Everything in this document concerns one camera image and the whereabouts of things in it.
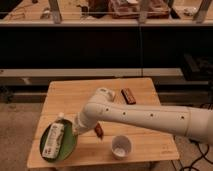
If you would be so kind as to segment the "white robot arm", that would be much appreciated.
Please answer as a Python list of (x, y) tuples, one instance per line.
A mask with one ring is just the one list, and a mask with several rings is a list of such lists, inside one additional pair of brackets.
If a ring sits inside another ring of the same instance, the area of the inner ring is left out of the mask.
[(213, 110), (186, 106), (145, 106), (114, 103), (115, 92), (98, 88), (76, 115), (77, 135), (92, 130), (99, 121), (123, 123), (187, 137), (213, 145)]

